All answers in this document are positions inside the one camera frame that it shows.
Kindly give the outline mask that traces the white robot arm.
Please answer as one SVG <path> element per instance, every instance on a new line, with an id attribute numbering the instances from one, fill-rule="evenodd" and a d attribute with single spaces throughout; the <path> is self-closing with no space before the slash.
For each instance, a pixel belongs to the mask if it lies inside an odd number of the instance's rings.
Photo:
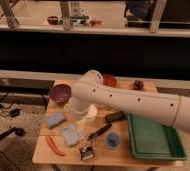
<path id="1" fill-rule="evenodd" d="M 71 111 L 84 114 L 92 103 L 113 107 L 190 134 L 190 98 L 108 87 L 103 76 L 90 70 L 71 85 Z"/>

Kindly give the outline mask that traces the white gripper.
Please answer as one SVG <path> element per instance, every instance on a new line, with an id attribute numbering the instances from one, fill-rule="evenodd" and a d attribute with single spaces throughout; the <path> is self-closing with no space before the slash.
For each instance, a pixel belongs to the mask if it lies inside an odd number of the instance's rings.
<path id="1" fill-rule="evenodd" d="M 90 108 L 90 104 L 82 99 L 72 97 L 68 102 L 68 111 L 77 119 L 80 119 L 75 122 L 76 129 L 78 132 L 84 130 L 86 119 L 81 119 Z"/>

